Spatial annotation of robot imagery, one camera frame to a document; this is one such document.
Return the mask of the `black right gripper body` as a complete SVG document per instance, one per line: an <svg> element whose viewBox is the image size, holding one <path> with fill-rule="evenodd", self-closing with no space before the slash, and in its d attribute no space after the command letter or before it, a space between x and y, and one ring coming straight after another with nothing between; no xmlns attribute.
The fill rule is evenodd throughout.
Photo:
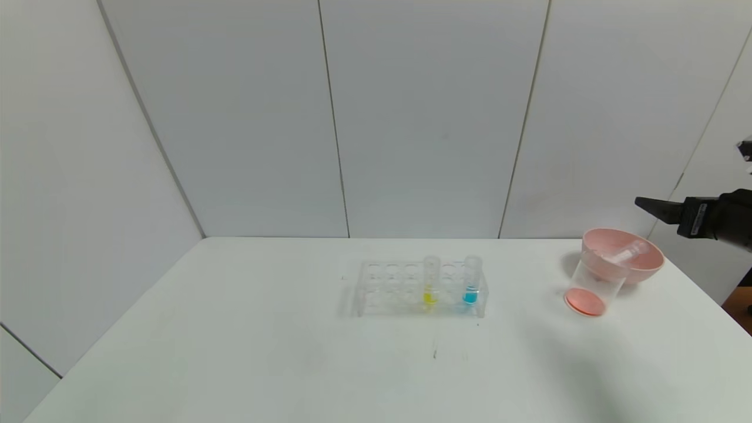
<svg viewBox="0 0 752 423"><path fill-rule="evenodd" d="M714 239L751 251L751 191L734 190L717 197L688 197L682 204L677 234L687 239Z"/></svg>

